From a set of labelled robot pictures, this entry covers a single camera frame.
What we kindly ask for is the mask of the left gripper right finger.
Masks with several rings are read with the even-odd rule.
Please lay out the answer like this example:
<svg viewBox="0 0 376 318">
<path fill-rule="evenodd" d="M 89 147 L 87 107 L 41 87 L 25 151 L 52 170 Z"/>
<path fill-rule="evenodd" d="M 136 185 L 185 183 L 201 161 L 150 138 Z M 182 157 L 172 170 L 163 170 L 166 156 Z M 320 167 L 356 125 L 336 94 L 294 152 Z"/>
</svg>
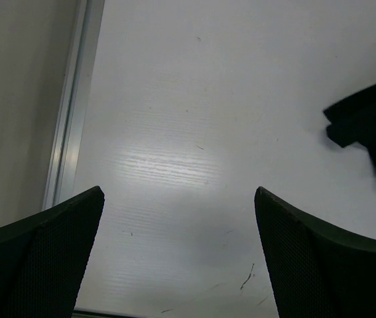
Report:
<svg viewBox="0 0 376 318">
<path fill-rule="evenodd" d="M 376 240 L 263 187 L 255 214 L 279 317 L 376 317 Z"/>
</svg>

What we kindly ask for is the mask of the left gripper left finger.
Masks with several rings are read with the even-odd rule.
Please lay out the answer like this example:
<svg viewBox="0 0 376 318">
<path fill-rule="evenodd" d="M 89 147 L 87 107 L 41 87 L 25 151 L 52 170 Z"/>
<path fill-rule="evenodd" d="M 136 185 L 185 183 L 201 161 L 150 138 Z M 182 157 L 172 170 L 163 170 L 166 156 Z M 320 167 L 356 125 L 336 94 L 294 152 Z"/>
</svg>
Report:
<svg viewBox="0 0 376 318">
<path fill-rule="evenodd" d="M 105 195 L 95 186 L 0 227 L 0 317 L 71 317 Z"/>
</svg>

